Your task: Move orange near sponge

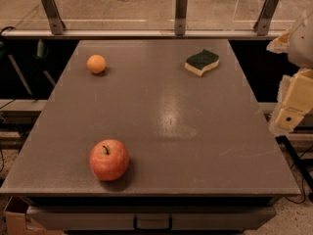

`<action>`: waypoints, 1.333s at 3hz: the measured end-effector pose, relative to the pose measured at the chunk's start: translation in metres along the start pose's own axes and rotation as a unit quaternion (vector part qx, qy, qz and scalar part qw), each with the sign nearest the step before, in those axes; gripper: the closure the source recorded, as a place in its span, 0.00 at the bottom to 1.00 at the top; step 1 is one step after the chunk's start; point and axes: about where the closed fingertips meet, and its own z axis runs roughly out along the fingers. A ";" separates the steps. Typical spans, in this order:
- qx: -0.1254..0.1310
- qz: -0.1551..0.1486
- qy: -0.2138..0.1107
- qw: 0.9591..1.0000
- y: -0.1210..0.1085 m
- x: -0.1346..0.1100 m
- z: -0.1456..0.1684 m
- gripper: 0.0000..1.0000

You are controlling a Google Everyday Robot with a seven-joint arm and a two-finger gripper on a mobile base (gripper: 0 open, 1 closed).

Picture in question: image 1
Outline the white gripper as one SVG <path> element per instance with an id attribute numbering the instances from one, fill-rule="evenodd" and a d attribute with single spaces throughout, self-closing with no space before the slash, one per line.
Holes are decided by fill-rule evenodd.
<path id="1" fill-rule="evenodd" d="M 279 85 L 269 130 L 275 136 L 286 135 L 313 109 L 313 10 L 305 10 L 292 28 L 273 39 L 266 50 L 288 52 L 291 63 L 307 68 L 293 76 L 284 75 Z"/>

